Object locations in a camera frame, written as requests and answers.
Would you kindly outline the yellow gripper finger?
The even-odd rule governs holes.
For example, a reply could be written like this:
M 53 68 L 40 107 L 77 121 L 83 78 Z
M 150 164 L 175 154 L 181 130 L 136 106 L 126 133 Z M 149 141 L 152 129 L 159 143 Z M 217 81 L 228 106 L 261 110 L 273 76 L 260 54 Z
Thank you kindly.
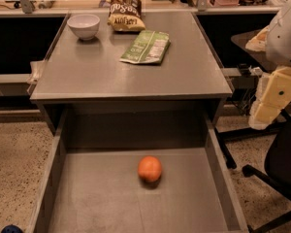
M 250 113 L 248 124 L 256 130 L 264 130 L 278 117 L 281 112 L 280 107 L 264 104 L 261 101 L 254 101 Z
M 280 67 L 269 77 L 261 103 L 266 107 L 284 109 L 291 102 L 291 67 Z

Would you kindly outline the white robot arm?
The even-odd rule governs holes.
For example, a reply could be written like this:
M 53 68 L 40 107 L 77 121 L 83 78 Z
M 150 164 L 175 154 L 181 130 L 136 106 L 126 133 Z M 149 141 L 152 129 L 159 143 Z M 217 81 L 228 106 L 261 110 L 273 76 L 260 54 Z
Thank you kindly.
M 245 48 L 263 51 L 276 65 L 259 79 L 248 124 L 262 130 L 268 127 L 291 102 L 291 0 L 278 11 L 270 24 L 249 40 Z

